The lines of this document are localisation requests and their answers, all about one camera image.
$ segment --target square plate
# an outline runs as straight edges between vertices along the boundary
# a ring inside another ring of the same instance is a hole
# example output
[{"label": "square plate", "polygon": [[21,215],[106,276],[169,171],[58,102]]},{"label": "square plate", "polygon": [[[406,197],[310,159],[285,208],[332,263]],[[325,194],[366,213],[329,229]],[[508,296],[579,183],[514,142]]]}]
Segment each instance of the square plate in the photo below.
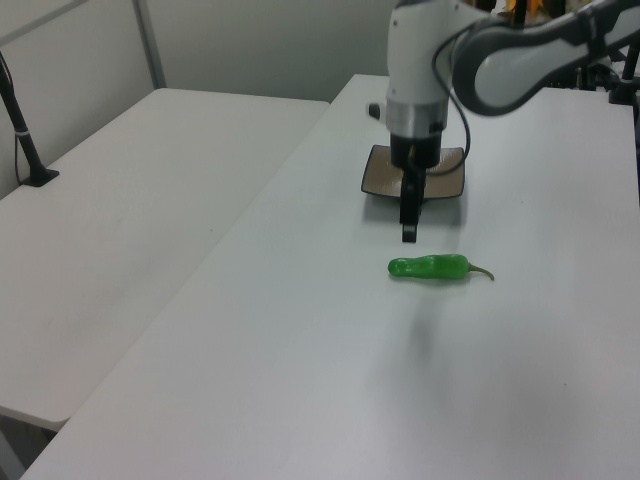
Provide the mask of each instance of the square plate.
[{"label": "square plate", "polygon": [[[462,158],[462,148],[443,148],[440,150],[440,163],[427,172],[448,170]],[[364,193],[381,197],[400,198],[402,170],[391,163],[391,149],[374,145],[369,154],[367,166],[362,177],[361,190]],[[453,198],[462,195],[464,190],[464,164],[457,170],[441,177],[428,177],[424,189],[425,200]]]}]

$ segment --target black cable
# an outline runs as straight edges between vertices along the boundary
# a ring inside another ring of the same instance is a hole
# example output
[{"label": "black cable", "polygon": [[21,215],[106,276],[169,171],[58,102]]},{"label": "black cable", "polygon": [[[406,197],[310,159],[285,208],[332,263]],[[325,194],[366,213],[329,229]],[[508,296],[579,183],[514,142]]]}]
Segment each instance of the black cable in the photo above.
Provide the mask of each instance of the black cable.
[{"label": "black cable", "polygon": [[20,180],[20,174],[18,173],[18,135],[14,135],[14,144],[13,144],[13,166],[16,171],[16,181],[18,185],[22,185],[22,180]]},{"label": "black cable", "polygon": [[[4,59],[2,52],[0,52],[0,66],[7,73],[7,78],[9,79],[9,85],[11,85],[11,91],[13,92],[13,77],[11,76],[11,70],[9,70],[9,66],[7,65],[7,61]],[[16,181],[18,185],[22,185],[22,181],[20,180],[20,174],[18,173],[18,134],[14,134],[14,143],[13,143],[13,167],[16,172]]]},{"label": "black cable", "polygon": [[7,72],[7,77],[9,78],[9,85],[11,85],[11,91],[13,91],[13,77],[11,76],[11,70],[9,70],[9,66],[7,65],[2,52],[0,52],[0,64],[2,64],[2,68],[5,72]]},{"label": "black cable", "polygon": [[462,111],[462,107],[460,106],[460,103],[458,102],[458,99],[455,98],[455,96],[451,93],[451,90],[449,89],[449,87],[445,83],[444,79],[440,75],[440,72],[438,72],[438,66],[436,65],[436,62],[438,61],[438,56],[442,53],[442,51],[445,48],[447,48],[447,45],[449,45],[451,42],[456,41],[460,36],[462,36],[463,34],[467,33],[473,27],[475,27],[474,23],[472,23],[471,25],[467,26],[466,28],[463,28],[462,30],[460,30],[456,34],[454,34],[451,37],[449,37],[448,39],[446,39],[436,49],[436,52],[433,54],[433,58],[431,59],[431,70],[433,70],[433,74],[435,75],[436,80],[438,81],[438,84],[442,87],[442,90],[444,90],[444,92],[447,94],[447,98],[451,99],[451,102],[453,103],[453,105],[456,107],[456,110],[458,110],[458,113],[460,114],[460,119],[462,120],[462,124],[464,125],[464,132],[465,132],[465,135],[467,137],[467,141],[466,141],[464,152],[462,153],[462,158],[460,159],[460,161],[458,163],[456,163],[453,167],[451,167],[448,170],[445,170],[443,172],[429,172],[429,171],[427,171],[426,174],[427,174],[427,176],[430,176],[430,177],[441,177],[443,175],[449,175],[450,173],[455,172],[462,165],[464,165],[464,162],[467,160],[467,157],[469,156],[469,150],[471,149],[471,129],[469,128],[469,122],[467,122],[467,117],[464,114],[464,112]]}]

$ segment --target green chili pepper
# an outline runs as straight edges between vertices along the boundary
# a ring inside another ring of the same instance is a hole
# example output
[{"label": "green chili pepper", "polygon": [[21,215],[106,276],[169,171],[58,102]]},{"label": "green chili pepper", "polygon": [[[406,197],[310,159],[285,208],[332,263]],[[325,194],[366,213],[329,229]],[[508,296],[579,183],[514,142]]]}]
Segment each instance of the green chili pepper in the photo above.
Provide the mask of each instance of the green chili pepper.
[{"label": "green chili pepper", "polygon": [[444,278],[459,280],[469,272],[481,272],[491,280],[494,276],[484,268],[471,265],[463,255],[428,255],[419,258],[396,258],[389,262],[389,273],[394,277]]}]

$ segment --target wall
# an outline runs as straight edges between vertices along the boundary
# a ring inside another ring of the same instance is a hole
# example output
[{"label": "wall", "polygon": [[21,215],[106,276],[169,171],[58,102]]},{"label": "wall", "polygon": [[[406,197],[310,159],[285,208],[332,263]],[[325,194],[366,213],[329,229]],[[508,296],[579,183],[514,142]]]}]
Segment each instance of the wall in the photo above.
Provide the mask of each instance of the wall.
[{"label": "wall", "polygon": [[385,75],[397,0],[141,0],[173,88],[331,101]]},{"label": "wall", "polygon": [[78,0],[2,0],[0,3],[0,45],[32,29],[39,22],[63,13]]},{"label": "wall", "polygon": [[[7,1],[17,0],[0,0],[0,16]],[[45,165],[153,90],[131,0],[89,0],[0,49]],[[0,102],[0,198],[17,186],[13,150]]]}]

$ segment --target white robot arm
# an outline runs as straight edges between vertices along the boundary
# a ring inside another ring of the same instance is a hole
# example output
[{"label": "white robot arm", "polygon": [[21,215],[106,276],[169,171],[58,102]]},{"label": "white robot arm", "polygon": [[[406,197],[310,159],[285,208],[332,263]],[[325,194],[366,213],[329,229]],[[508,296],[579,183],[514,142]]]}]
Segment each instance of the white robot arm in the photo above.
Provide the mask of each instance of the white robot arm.
[{"label": "white robot arm", "polygon": [[505,114],[563,71],[637,38],[640,0],[596,0],[524,30],[457,0],[401,1],[389,25],[386,125],[391,161],[404,172],[403,241],[416,240],[426,169],[440,160],[451,87],[469,110]]}]

